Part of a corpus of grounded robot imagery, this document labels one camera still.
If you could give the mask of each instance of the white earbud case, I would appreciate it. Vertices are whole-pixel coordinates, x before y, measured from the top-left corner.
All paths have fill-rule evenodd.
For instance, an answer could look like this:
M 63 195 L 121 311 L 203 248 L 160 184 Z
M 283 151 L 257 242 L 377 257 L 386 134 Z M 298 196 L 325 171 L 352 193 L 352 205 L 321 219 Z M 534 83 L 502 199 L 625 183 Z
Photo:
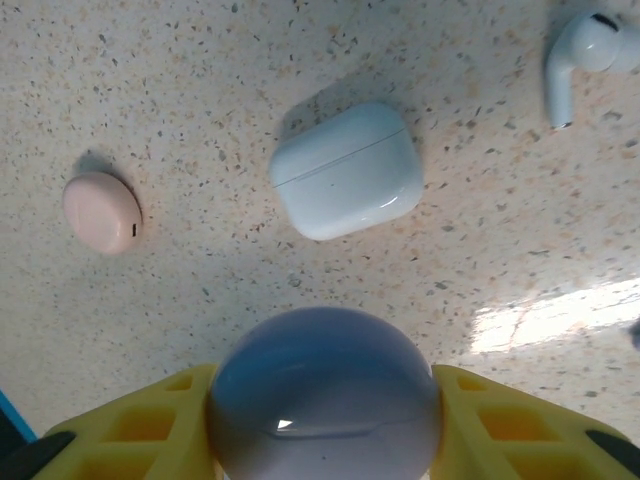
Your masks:
M 404 215 L 424 186 L 406 124 L 380 103 L 353 107 L 285 142 L 269 174 L 291 223 L 312 240 Z

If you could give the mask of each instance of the terrazzo surface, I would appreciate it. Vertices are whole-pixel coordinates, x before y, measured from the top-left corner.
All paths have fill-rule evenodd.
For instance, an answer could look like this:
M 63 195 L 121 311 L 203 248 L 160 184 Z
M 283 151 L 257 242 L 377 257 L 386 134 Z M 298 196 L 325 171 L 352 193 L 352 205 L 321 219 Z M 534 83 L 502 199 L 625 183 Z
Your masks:
M 2 390 L 41 434 L 336 305 L 640 443 L 640 75 L 576 72 L 567 131 L 543 108 L 544 52 L 584 5 L 3 1 Z M 636 0 L 606 7 L 640 22 Z M 306 240 L 269 158 L 369 100 L 409 125 L 422 201 Z M 66 182 L 95 169 L 141 204 L 128 254 L 64 219 Z

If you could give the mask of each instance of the airpods earbud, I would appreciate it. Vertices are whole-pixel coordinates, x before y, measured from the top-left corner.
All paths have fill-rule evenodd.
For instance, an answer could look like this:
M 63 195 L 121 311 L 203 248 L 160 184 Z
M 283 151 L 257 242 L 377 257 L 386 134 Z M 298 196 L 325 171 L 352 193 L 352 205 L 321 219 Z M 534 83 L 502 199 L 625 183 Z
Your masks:
M 546 65 L 547 109 L 551 126 L 573 121 L 571 73 L 630 72 L 640 66 L 640 29 L 598 12 L 574 18 L 551 49 Z

